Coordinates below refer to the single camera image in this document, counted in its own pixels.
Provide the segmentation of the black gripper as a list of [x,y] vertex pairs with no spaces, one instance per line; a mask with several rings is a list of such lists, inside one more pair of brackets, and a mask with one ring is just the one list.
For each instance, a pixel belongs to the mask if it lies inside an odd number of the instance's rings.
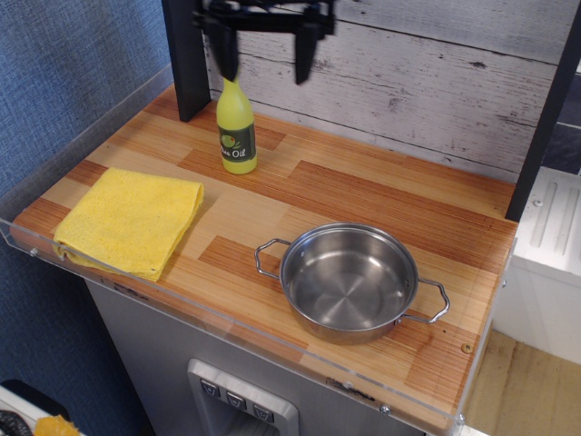
[[223,78],[239,72],[238,32],[295,34],[295,83],[309,79],[319,39],[335,33],[334,1],[200,1],[192,21],[208,36]]

